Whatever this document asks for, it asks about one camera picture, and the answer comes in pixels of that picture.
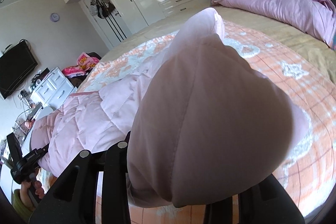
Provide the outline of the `left hand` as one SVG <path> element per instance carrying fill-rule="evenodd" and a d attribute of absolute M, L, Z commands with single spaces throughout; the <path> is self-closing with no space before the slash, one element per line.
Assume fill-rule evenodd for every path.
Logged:
<path fill-rule="evenodd" d="M 30 189 L 34 188 L 35 195 L 41 200 L 45 196 L 45 190 L 42 188 L 42 183 L 38 181 L 36 178 L 34 181 L 24 181 L 21 183 L 20 189 L 20 199 L 23 205 L 30 211 L 34 211 L 36 206 L 33 203 L 33 200 L 30 197 L 31 191 Z"/>

